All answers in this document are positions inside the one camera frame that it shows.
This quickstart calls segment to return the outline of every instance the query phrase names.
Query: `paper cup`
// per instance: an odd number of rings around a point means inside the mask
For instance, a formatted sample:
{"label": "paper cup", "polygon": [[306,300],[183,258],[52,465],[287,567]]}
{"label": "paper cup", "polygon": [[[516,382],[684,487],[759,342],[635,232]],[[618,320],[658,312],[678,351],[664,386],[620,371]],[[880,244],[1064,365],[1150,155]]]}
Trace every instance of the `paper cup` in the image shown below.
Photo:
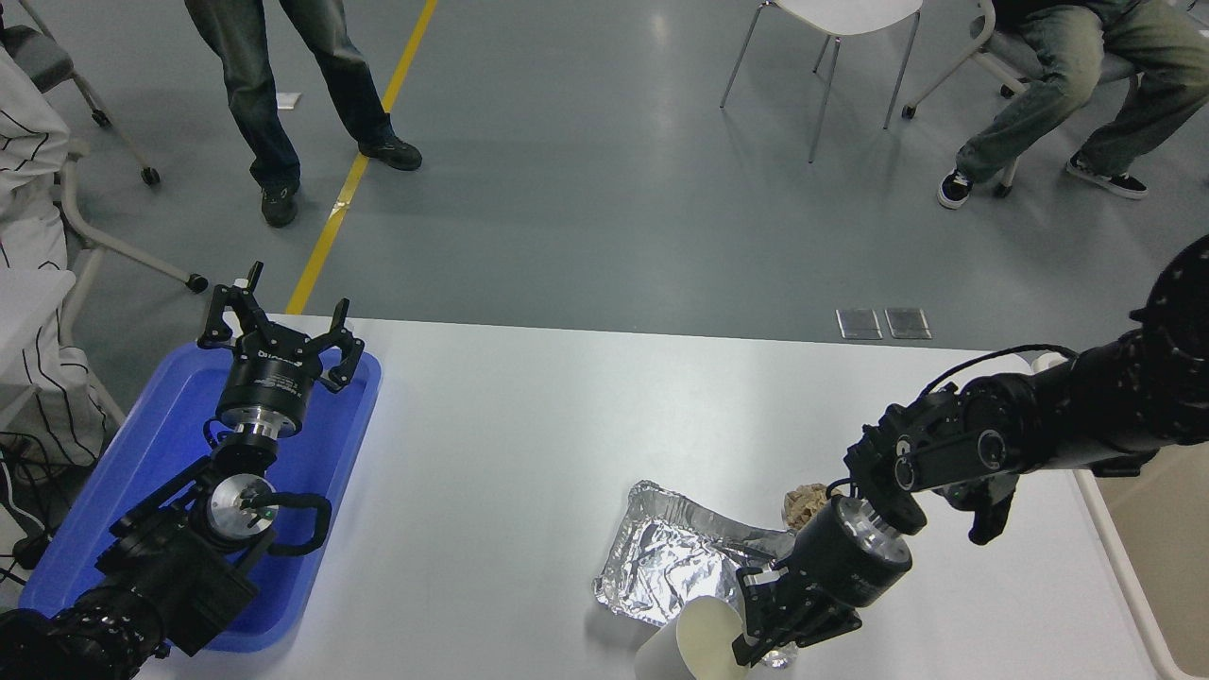
{"label": "paper cup", "polygon": [[638,647],[634,675],[637,680],[742,680],[750,669],[735,663],[730,649],[742,629],[742,620],[725,601],[692,600]]}

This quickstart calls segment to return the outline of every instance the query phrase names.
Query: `black sneaker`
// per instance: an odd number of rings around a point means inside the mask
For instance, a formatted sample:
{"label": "black sneaker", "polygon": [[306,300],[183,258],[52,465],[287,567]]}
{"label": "black sneaker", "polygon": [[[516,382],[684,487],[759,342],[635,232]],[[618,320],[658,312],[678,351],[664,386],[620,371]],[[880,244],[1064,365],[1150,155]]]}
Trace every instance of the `black sneaker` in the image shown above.
{"label": "black sneaker", "polygon": [[1083,163],[1082,156],[1077,152],[1071,156],[1069,161],[1066,161],[1066,172],[1082,180],[1091,181],[1097,186],[1107,189],[1122,198],[1140,201],[1146,197],[1146,194],[1149,194],[1146,185],[1138,181],[1136,178],[1129,177],[1129,173],[1115,174],[1111,177],[1106,174],[1095,174],[1087,167],[1087,165]]}
{"label": "black sneaker", "polygon": [[936,190],[936,200],[945,208],[955,211],[965,204],[973,186],[974,183],[970,181],[968,177],[954,168],[953,172],[944,175],[944,179],[941,180],[941,188]]}
{"label": "black sneaker", "polygon": [[261,188],[260,190],[260,214],[265,215],[268,226],[282,227],[294,221],[299,214],[297,201],[294,195],[299,192],[297,185],[282,188]]}
{"label": "black sneaker", "polygon": [[423,161],[420,149],[398,137],[391,137],[380,144],[358,144],[357,150],[365,157],[377,159],[394,169],[412,171]]}

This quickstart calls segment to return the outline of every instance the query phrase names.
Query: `blue tray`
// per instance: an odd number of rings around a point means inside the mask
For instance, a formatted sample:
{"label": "blue tray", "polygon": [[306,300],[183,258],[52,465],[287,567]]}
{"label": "blue tray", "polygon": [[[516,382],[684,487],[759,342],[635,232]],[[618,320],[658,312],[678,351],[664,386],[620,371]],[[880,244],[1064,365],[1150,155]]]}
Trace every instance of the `blue tray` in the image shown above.
{"label": "blue tray", "polygon": [[[339,355],[330,351],[323,359],[330,365]],[[34,570],[21,606],[53,616],[102,580],[93,564],[114,542],[109,526],[209,454],[202,423],[214,415],[230,368],[231,352],[222,350],[190,345],[168,355]],[[314,386],[302,431],[280,440],[277,462],[268,468],[274,488],[323,494],[335,520],[381,379],[377,359],[364,353],[353,381],[339,394]],[[301,543],[313,521],[313,512],[284,512],[273,528],[278,541]],[[302,558],[261,559],[249,575],[260,594],[206,649],[254,652],[279,640],[302,613],[322,559],[323,549]]]}

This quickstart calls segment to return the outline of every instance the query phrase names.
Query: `blue jeans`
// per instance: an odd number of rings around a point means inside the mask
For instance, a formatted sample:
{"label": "blue jeans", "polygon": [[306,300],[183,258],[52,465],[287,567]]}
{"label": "blue jeans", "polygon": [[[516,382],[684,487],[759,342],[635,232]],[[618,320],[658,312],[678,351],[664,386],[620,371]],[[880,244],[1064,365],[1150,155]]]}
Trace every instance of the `blue jeans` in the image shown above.
{"label": "blue jeans", "polygon": [[1163,0],[1057,5],[1028,15],[1019,31],[1045,74],[958,151],[958,169],[973,181],[990,179],[1087,103],[1105,51],[1144,75],[1138,94],[1080,149],[1097,174],[1124,173],[1209,100],[1209,39]]}
{"label": "blue jeans", "polygon": [[[314,54],[348,134],[361,144],[394,137],[365,58],[348,40],[341,0],[280,0]],[[299,157],[277,117],[262,0],[185,0],[197,31],[222,59],[227,104],[256,160],[251,177],[266,189],[297,186]]]}

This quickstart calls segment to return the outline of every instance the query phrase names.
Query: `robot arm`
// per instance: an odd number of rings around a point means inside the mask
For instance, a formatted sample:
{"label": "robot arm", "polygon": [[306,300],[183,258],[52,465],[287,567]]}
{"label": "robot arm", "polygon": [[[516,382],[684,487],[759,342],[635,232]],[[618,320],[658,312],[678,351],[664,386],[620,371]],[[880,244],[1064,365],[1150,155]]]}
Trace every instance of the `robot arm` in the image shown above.
{"label": "robot arm", "polygon": [[[248,572],[265,554],[299,557],[323,546],[331,503],[317,494],[280,492],[265,479],[278,439],[302,430],[311,388],[339,392],[352,379],[364,344],[345,328],[341,300],[331,329],[306,335],[273,323],[256,304],[256,263],[247,287],[218,286],[198,340],[232,352],[209,433],[209,455],[144,499],[111,528],[116,541],[97,560],[104,578],[47,620],[40,612],[0,615],[0,676],[12,680],[127,680],[172,641],[192,656],[225,630],[259,593]],[[222,321],[232,310],[242,334]],[[319,353],[341,358],[324,370]],[[313,509],[301,544],[274,542],[284,508]]]}
{"label": "robot arm", "polygon": [[1140,329],[1036,375],[933,392],[968,364],[958,367],[866,426],[844,457],[854,497],[832,497],[770,570],[739,571],[747,629],[736,661],[858,628],[856,609],[912,566],[902,535],[927,523],[914,492],[972,512],[970,540],[985,544],[1003,531],[1020,474],[1136,476],[1159,446],[1209,440],[1209,237],[1168,265],[1130,317]]}

